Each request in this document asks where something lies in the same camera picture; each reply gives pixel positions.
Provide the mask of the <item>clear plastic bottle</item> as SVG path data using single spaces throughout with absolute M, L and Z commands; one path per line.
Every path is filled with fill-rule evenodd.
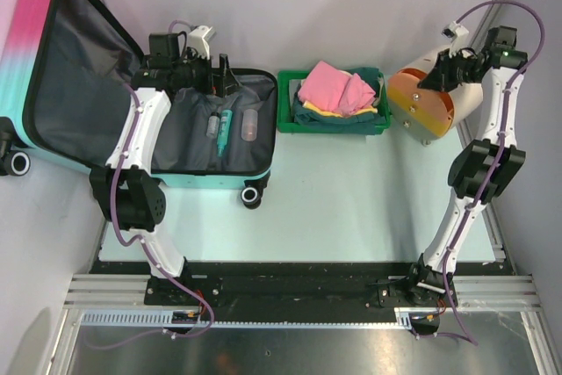
M 247 109 L 242 115 L 241 138 L 244 141 L 252 142 L 257 138 L 258 111 Z

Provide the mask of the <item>small clear black-capped bottle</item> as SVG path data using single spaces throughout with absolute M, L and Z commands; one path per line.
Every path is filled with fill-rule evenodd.
M 207 121 L 206 136 L 210 139 L 216 139 L 218 136 L 219 128 L 220 114 L 218 112 L 212 112 Z

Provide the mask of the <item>green plastic tray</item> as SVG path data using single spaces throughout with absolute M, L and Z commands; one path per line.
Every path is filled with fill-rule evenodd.
M 375 108 L 377 112 L 372 119 L 337 118 L 321 116 L 305 107 L 305 123 L 295 119 L 300 83 L 309 74 L 307 70 L 282 70 L 277 74 L 277 129 L 281 133 L 323 133 L 323 134 L 357 134 L 380 135 L 391 125 L 391 113 L 386 95 L 384 75 L 378 68 L 359 67 L 347 69 L 351 74 L 358 74 L 376 92 Z

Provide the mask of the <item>dark green shorts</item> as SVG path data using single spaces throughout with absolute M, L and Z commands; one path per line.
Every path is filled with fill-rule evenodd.
M 280 112 L 284 119 L 277 117 L 277 128 L 286 133 L 327 133 L 380 135 L 390 127 L 390 111 L 386 100 L 385 78 L 378 68 L 361 67 L 351 70 L 358 73 L 376 92 L 374 105 L 378 113 L 366 113 L 350 118 L 325 117 L 307 110 L 297 98 L 297 92 L 304 78 L 289 79 L 284 96 L 285 105 Z

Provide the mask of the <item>yellow towel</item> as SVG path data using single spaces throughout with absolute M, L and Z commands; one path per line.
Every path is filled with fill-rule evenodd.
M 374 113 L 374 114 L 378 113 L 378 108 L 372 107 L 372 106 L 366 107 L 366 108 L 363 108 L 363 109 L 359 109 L 358 111 L 353 112 L 351 114 L 341 114 L 341 113 L 337 113 L 337 112 L 325 111 L 325 110 L 322 110 L 319 107 L 315 106 L 314 104 L 312 104 L 309 101 L 306 101 L 303 104 L 303 107 L 307 110 L 316 112 L 316 113 L 320 114 L 321 116 L 342 118 L 342 119 L 343 118 L 350 118 L 352 116 L 359 116 L 359 115 L 366 114 L 366 113 Z

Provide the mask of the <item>pink cloth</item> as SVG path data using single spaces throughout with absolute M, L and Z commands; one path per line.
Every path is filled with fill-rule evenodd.
M 377 92 L 358 73 L 336 69 L 320 61 L 301 81 L 297 98 L 302 105 L 309 101 L 325 111 L 351 114 L 376 107 Z

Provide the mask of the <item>pink and teal kids suitcase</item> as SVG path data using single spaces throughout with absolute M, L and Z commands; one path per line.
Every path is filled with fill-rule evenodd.
M 1 172 L 21 177 L 39 152 L 90 173 L 111 155 L 126 120 L 126 83 L 143 51 L 101 0 L 16 0 L 1 55 Z M 227 97 L 180 90 L 165 118 L 152 176 L 174 188 L 235 189 L 260 205 L 276 143 L 277 79 L 230 65 L 240 89 Z M 234 112 L 222 157 L 206 136 L 212 112 Z M 241 138 L 245 110 L 257 138 Z

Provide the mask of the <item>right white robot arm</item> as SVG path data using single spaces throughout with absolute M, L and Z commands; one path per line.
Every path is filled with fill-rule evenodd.
M 447 183 L 450 202 L 436 236 L 409 270 L 402 291 L 414 306 L 446 300 L 457 266 L 458 252 L 473 221 L 493 198 L 499 197 L 524 164 L 526 154 L 516 145 L 516 96 L 528 65 L 528 55 L 516 48 L 517 30 L 490 29 L 479 52 L 447 48 L 419 87 L 451 92 L 492 79 L 488 118 L 479 137 L 453 161 Z

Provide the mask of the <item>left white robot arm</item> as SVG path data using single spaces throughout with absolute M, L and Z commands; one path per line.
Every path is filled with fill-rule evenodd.
M 167 278 L 164 295 L 178 305 L 192 298 L 194 284 L 182 275 L 184 256 L 159 229 L 166 197 L 152 176 L 152 159 L 162 124 L 180 90 L 225 95 L 240 86 L 226 55 L 220 56 L 220 67 L 213 70 L 209 42 L 214 34 L 207 25 L 181 34 L 150 34 L 149 53 L 125 85 L 130 105 L 119 140 L 105 165 L 92 168 L 89 175 L 94 198 L 119 244 L 125 248 L 140 244 L 152 274 Z

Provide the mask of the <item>teal tube bottle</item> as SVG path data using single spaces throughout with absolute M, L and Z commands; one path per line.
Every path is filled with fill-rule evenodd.
M 217 156 L 222 157 L 229 140 L 230 127 L 234 112 L 230 109 L 225 109 L 220 114 L 220 124 L 217 137 Z

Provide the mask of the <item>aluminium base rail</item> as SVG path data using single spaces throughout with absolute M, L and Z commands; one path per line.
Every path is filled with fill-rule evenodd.
M 436 331 L 445 316 L 530 314 L 541 304 L 530 276 L 457 276 L 450 293 L 419 299 L 398 278 L 374 268 L 338 271 L 321 265 L 307 274 L 246 269 L 189 279 L 196 294 L 149 275 L 72 277 L 63 308 L 84 326 L 158 329 L 173 337 L 209 328 L 367 328 Z

